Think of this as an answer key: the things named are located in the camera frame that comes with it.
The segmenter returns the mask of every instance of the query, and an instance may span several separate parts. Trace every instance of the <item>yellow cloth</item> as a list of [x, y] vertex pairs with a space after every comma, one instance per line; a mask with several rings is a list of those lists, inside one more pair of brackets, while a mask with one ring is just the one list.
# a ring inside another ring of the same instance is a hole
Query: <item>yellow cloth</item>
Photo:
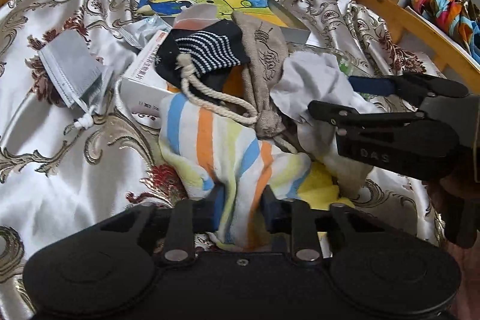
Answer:
[[310, 173], [300, 185], [298, 196], [309, 203], [312, 209], [328, 210], [333, 202], [342, 202], [354, 207], [348, 198], [339, 198], [340, 190], [333, 184], [332, 175], [320, 162], [312, 162]]

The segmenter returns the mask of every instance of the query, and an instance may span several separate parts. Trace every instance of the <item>colorful striped cloth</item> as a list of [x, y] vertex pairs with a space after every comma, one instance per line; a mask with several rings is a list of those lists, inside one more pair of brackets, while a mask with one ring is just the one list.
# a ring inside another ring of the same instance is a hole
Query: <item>colorful striped cloth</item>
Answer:
[[255, 130], [190, 103], [182, 93], [163, 99], [159, 144], [190, 198], [204, 198], [215, 182], [225, 186], [220, 227], [213, 238], [226, 250], [269, 244], [258, 205], [270, 185], [279, 199], [298, 198], [310, 158], [282, 152], [256, 138]]
[[468, 0], [410, 0], [413, 9], [438, 26], [480, 63], [477, 7]]

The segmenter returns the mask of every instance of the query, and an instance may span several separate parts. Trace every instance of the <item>satin bedspread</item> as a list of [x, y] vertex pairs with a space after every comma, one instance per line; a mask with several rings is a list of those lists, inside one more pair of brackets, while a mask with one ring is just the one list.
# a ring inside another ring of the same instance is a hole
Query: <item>satin bedspread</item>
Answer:
[[[438, 73], [428, 58], [393, 45], [383, 20], [351, 0], [279, 1], [310, 27], [310, 45], [338, 50], [354, 64], [355, 75]], [[118, 79], [135, 57], [119, 29], [137, 18], [137, 2], [11, 0], [0, 9], [2, 319], [32, 316], [22, 269], [34, 252], [141, 199], [171, 207], [182, 196], [162, 182], [156, 118], [132, 113], [117, 83], [107, 93], [107, 112], [94, 116], [92, 128], [75, 129], [82, 113], [63, 107], [37, 55], [61, 31], [75, 29]], [[367, 98], [388, 112], [408, 110], [398, 99]], [[418, 180], [374, 169], [351, 199], [359, 209], [438, 243], [438, 219]]]

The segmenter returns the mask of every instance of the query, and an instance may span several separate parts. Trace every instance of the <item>gray face mask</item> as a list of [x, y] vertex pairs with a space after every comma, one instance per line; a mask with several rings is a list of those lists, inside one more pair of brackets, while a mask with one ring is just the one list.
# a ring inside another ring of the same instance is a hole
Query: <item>gray face mask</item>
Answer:
[[134, 48], [143, 49], [158, 31], [170, 32], [172, 27], [157, 15], [149, 16], [120, 28], [125, 41]]
[[96, 61], [83, 37], [70, 29], [45, 45], [38, 55], [65, 105], [77, 104], [85, 112], [74, 122], [75, 128], [93, 126], [92, 114], [104, 112], [104, 97], [114, 68]]

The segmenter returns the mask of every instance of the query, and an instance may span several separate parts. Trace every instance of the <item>wooden bed frame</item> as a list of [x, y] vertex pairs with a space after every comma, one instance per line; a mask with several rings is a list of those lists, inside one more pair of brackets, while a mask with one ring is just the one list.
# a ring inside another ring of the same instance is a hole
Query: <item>wooden bed frame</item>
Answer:
[[[8, 1], [0, 0], [0, 5]], [[364, 4], [386, 20], [394, 43], [400, 41], [405, 31], [413, 33], [436, 51], [436, 57], [433, 61], [441, 71], [445, 70], [447, 66], [452, 67], [472, 92], [480, 94], [480, 66], [475, 65], [472, 59], [465, 56], [425, 21], [410, 14], [391, 0], [356, 1]]]

